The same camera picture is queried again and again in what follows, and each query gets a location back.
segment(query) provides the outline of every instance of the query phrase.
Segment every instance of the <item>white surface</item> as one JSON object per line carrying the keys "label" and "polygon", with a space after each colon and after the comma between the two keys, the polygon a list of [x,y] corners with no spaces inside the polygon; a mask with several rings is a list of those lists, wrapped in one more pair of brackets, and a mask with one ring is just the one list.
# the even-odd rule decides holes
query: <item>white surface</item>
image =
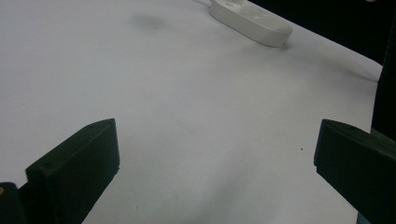
{"label": "white surface", "polygon": [[115,118],[120,171],[84,223],[355,223],[313,157],[322,119],[369,130],[380,66],[295,25],[262,46],[209,4],[1,1],[0,179]]}
{"label": "white surface", "polygon": [[212,0],[210,15],[235,31],[271,47],[282,47],[292,28],[274,13],[249,1]]}

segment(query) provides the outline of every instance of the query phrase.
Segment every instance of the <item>white power strip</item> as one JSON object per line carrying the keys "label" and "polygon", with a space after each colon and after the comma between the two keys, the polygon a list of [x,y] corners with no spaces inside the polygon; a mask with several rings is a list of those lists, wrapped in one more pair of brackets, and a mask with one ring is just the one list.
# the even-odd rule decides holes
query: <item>white power strip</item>
{"label": "white power strip", "polygon": [[282,18],[246,0],[212,0],[210,15],[267,46],[281,47],[292,28]]}

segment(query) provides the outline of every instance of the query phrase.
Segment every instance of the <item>white table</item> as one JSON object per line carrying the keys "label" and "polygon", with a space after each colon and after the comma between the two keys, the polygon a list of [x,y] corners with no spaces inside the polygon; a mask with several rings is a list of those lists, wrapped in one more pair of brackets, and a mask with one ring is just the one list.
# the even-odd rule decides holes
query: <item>white table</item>
{"label": "white table", "polygon": [[0,1],[0,180],[115,118],[84,223],[355,223],[313,164],[322,119],[369,131],[381,66],[302,27],[283,49],[209,0]]}

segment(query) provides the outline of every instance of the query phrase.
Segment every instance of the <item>white plastic object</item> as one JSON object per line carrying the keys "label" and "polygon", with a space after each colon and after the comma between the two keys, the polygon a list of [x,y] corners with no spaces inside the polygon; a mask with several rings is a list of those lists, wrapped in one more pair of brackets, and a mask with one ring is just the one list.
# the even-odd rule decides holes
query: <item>white plastic object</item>
{"label": "white plastic object", "polygon": [[210,15],[267,46],[281,47],[292,28],[282,18],[246,0],[212,0]]}

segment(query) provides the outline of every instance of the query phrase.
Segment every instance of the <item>power strip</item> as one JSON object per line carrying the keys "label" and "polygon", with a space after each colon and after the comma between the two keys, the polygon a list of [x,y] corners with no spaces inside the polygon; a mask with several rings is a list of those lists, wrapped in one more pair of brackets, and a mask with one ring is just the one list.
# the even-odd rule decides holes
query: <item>power strip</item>
{"label": "power strip", "polygon": [[266,46],[281,47],[292,33],[285,20],[246,0],[212,0],[209,12],[216,20]]}

